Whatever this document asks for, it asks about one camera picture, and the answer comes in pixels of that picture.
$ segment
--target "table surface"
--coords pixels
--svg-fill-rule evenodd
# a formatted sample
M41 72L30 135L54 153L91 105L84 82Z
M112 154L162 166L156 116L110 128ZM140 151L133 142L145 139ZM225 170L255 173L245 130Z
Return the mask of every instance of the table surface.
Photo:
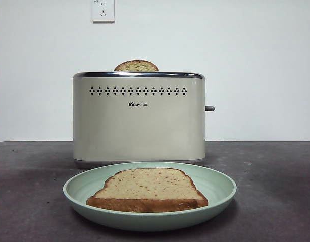
M0 241L310 241L310 142L206 142L209 167L232 177L215 218L166 232L104 227L77 214L63 184L84 170L72 142L0 142Z

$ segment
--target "bread slice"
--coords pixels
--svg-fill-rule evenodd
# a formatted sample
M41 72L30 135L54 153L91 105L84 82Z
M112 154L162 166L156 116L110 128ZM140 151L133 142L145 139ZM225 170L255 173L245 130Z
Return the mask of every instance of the bread slice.
M172 168L124 170L108 178L87 205L125 212L171 212L208 205L183 171Z
M114 71L157 72L159 69L147 60L134 59L119 64Z

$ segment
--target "toaster chrome top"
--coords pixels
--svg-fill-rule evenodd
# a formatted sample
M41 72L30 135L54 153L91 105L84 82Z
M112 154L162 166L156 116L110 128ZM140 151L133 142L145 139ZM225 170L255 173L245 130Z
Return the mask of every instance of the toaster chrome top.
M80 77L185 77L204 79L202 74L192 72L80 72L74 75L74 78Z

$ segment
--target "plate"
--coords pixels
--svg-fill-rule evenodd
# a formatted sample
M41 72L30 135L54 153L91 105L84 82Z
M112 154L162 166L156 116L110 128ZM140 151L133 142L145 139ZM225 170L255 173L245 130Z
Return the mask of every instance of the plate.
M105 181L121 170L135 168L175 168L189 175L196 188L208 199L209 205L176 212L120 212L86 205L86 200L100 190ZM222 212L237 190L227 175L206 167L171 162L131 162L103 166L70 178L63 192L71 206L83 217L111 228L130 231L166 231L205 222Z

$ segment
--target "electrical outlet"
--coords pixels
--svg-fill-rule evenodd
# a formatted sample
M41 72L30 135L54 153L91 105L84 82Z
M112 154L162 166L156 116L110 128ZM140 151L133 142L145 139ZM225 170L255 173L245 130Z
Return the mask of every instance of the electrical outlet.
M93 22L115 21L115 0L91 0Z

